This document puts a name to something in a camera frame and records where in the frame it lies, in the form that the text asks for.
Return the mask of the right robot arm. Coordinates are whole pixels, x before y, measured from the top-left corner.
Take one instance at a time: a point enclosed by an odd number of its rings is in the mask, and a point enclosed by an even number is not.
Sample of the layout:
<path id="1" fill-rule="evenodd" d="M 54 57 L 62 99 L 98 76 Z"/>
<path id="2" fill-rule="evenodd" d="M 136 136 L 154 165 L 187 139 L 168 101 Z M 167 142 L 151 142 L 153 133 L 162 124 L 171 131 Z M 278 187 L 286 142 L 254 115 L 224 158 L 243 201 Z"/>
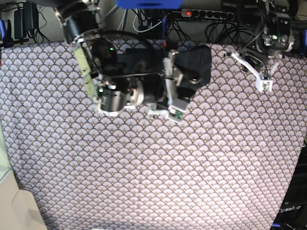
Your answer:
<path id="1" fill-rule="evenodd" d="M 156 50 L 136 34 L 99 25 L 92 0 L 72 0 L 54 7 L 65 39 L 74 46 L 94 109 L 117 116 L 126 109 L 154 103 L 153 115 L 180 120 L 196 90 L 184 84 L 177 50 Z"/>

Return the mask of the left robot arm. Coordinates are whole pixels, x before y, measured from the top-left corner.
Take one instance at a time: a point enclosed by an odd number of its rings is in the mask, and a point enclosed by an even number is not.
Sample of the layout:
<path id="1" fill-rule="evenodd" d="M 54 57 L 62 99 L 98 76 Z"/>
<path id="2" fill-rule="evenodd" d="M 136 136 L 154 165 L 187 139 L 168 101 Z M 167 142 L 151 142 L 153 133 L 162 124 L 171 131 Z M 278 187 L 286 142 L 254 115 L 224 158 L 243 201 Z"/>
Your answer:
<path id="1" fill-rule="evenodd" d="M 237 22 L 251 31 L 241 45 L 243 59 L 256 70 L 267 69 L 269 59 L 290 52 L 295 43 L 287 0 L 239 0 Z"/>

